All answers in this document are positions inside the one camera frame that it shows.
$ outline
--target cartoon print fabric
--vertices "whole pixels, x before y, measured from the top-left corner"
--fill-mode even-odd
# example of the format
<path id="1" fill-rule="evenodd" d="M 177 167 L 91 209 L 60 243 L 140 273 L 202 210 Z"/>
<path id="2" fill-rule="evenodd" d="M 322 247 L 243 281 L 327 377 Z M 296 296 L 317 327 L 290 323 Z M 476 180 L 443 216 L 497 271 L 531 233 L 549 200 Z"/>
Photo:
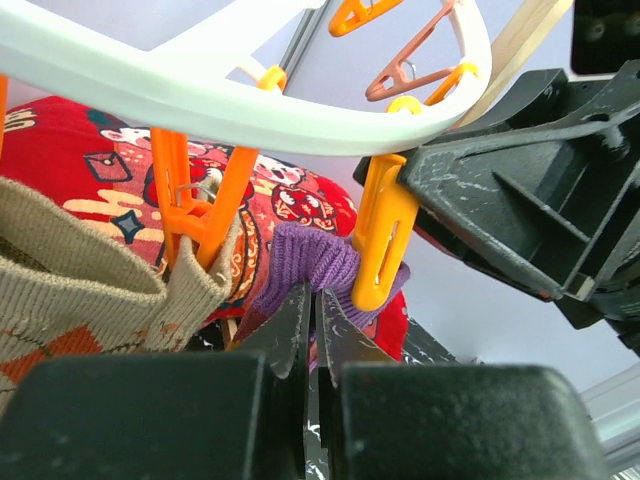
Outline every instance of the cartoon print fabric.
<path id="1" fill-rule="evenodd" d="M 148 127 L 127 125 L 113 115 L 48 97 L 9 111 L 4 131 L 1 175 L 40 191 L 127 245 L 159 274 L 164 271 L 163 232 Z M 228 145 L 190 141 L 192 180 L 220 177 L 232 151 Z M 242 225 L 232 260 L 232 293 L 207 323 L 242 318 L 246 305 L 267 278 L 268 252 L 277 223 L 297 222 L 348 236 L 357 212 L 347 193 L 334 182 L 260 155 L 239 214 Z M 371 337 L 388 330 L 377 325 L 387 318 L 387 325 L 394 325 L 394 335 L 404 338 L 402 332 L 406 333 L 408 326 L 402 313 L 404 299 L 391 305 L 391 310 L 367 327 Z M 394 340 L 394 346 L 389 346 L 386 336 L 379 340 L 399 357 L 401 342 L 396 345 Z"/>

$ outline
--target sock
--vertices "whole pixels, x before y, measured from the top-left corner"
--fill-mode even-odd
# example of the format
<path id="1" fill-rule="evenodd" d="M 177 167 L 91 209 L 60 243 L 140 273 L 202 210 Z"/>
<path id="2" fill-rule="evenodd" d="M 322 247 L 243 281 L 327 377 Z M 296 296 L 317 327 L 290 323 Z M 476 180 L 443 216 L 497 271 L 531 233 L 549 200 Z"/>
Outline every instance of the sock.
<path id="1" fill-rule="evenodd" d="M 243 317 L 233 339 L 234 343 L 247 338 L 272 316 L 289 289 L 303 280 L 309 280 L 314 292 L 332 289 L 347 318 L 358 328 L 364 329 L 395 298 L 408 280 L 410 271 L 402 263 L 387 301 L 377 310 L 363 312 L 351 301 L 351 291 L 359 266 L 360 254 L 353 249 L 348 239 L 294 223 L 277 225 L 273 232 L 268 279 Z M 383 344 L 398 344 L 397 341 L 384 338 L 380 338 L 380 341 Z"/>

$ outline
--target orange clothespin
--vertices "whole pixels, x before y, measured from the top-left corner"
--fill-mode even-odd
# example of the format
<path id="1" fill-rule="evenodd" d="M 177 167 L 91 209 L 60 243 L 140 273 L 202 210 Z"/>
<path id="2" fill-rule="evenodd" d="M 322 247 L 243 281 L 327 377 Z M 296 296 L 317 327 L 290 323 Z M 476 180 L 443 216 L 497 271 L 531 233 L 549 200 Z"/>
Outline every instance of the orange clothespin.
<path id="1" fill-rule="evenodd" d="M 417 78 L 415 65 L 411 63 L 409 56 L 411 56 L 411 54 L 415 52 L 427 38 L 429 38 L 435 30 L 436 25 L 453 11 L 456 1 L 457 0 L 449 0 L 438 14 L 433 17 L 402 50 L 400 50 L 400 53 L 398 53 L 380 72 L 375 80 L 371 82 L 365 92 L 367 100 L 370 102 L 377 102 L 378 100 L 383 100 L 400 93 L 408 92 L 414 88 L 442 80 L 453 72 L 454 67 L 449 67 Z M 407 64 L 411 67 L 413 71 L 413 78 L 411 80 L 407 78 L 407 74 L 402 68 L 403 64 Z M 390 87 L 385 87 L 384 83 L 389 79 L 393 80 L 393 84 Z"/>
<path id="2" fill-rule="evenodd" d="M 334 37 L 346 35 L 402 3 L 402 0 L 369 1 L 370 6 L 365 7 L 361 0 L 344 0 L 329 22 L 329 33 Z"/>
<path id="3" fill-rule="evenodd" d="M 425 105 L 431 106 L 436 103 L 444 100 L 444 97 L 449 93 L 449 91 L 460 83 L 460 79 L 462 75 L 465 73 L 473 73 L 474 75 L 478 75 L 478 67 L 476 67 L 475 63 L 471 62 L 463 62 L 458 65 L 453 71 L 449 74 L 447 78 L 444 79 L 438 88 L 427 98 L 424 102 Z"/>
<path id="4" fill-rule="evenodd" d="M 7 93 L 9 90 L 9 79 L 5 75 L 0 75 L 0 160 L 2 160 L 2 140 L 4 138 L 4 119 L 7 115 Z"/>
<path id="5" fill-rule="evenodd" d="M 413 97 L 400 97 L 387 111 L 402 109 L 417 114 L 422 105 Z M 351 293 L 356 308 L 366 312 L 380 308 L 389 297 L 420 207 L 396 182 L 406 161 L 401 155 L 388 154 L 371 157 L 369 164 L 353 235 L 360 268 Z"/>
<path id="6" fill-rule="evenodd" d="M 258 87 L 272 90 L 278 86 L 283 90 L 285 84 L 285 72 L 274 66 L 260 79 Z M 167 263 L 173 268 L 180 236 L 187 235 L 198 244 L 198 263 L 209 270 L 242 202 L 259 151 L 240 146 L 234 148 L 218 191 L 213 193 L 191 182 L 186 135 L 152 128 L 151 149 Z M 205 191 L 215 201 L 210 203 L 194 198 L 194 189 Z"/>

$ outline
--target clothing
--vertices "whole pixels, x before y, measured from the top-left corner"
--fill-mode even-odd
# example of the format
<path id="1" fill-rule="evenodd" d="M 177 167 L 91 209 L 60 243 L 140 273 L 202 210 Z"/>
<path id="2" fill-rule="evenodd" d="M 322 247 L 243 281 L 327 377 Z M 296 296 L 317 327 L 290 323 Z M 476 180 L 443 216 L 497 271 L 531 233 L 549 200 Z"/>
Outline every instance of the clothing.
<path id="1" fill-rule="evenodd" d="M 210 272 L 188 237 L 165 285 L 126 247 L 0 177 L 0 412 L 42 360 L 182 350 L 231 291 L 236 218 Z"/>
<path id="2" fill-rule="evenodd" d="M 272 316 L 293 285 L 308 280 L 314 292 L 332 289 L 346 317 L 364 330 L 393 300 L 409 279 L 409 267 L 402 264 L 391 289 L 389 299 L 378 310 L 363 312 L 351 301 L 351 291 L 360 266 L 360 254 L 349 241 L 295 223 L 276 226 L 271 245 L 269 277 L 264 289 L 256 296 L 242 319 L 234 337 L 242 342 L 251 332 Z M 402 342 L 387 339 L 395 358 Z"/>
<path id="3" fill-rule="evenodd" d="M 4 130 L 0 175 L 41 192 L 142 257 L 159 275 L 163 273 L 164 236 L 148 127 L 131 126 L 113 115 L 47 97 L 10 110 Z M 188 152 L 192 181 L 201 182 L 224 173 L 233 147 L 190 141 Z M 276 225 L 295 222 L 346 237 L 354 228 L 356 209 L 331 180 L 259 155 L 238 216 L 231 292 L 203 327 L 218 319 L 244 317 L 267 281 Z M 398 342 L 381 322 L 390 322 L 393 332 L 408 328 L 408 317 L 399 304 L 391 305 L 392 310 L 372 319 L 366 328 L 381 346 Z"/>

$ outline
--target metal frame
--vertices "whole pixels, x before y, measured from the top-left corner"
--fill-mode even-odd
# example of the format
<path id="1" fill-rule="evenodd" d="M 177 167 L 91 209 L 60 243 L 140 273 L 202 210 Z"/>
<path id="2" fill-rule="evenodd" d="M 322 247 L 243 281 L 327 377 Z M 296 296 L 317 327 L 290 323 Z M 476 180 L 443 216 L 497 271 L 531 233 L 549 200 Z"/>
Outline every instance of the metal frame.
<path id="1" fill-rule="evenodd" d="M 638 465 L 640 465 L 640 437 L 607 454 L 607 466 L 612 475 L 625 472 L 630 468 L 638 468 Z M 633 477 L 620 478 L 630 480 Z"/>
<path id="2" fill-rule="evenodd" d="M 640 362 L 590 388 L 582 400 L 611 461 L 633 453 L 640 463 Z"/>
<path id="3" fill-rule="evenodd" d="M 280 66 L 286 72 L 287 78 L 289 79 L 287 87 L 291 83 L 291 79 L 295 75 L 302 57 L 309 48 L 309 44 L 318 31 L 320 23 L 329 9 L 330 3 L 331 0 L 327 0 L 322 7 L 315 10 L 306 10 L 304 12 L 302 20 L 300 20 L 300 24 L 298 25 L 296 32 L 293 34 L 289 47 L 287 47 L 286 52 L 284 52 L 284 55 L 282 56 L 282 61 L 280 62 Z"/>

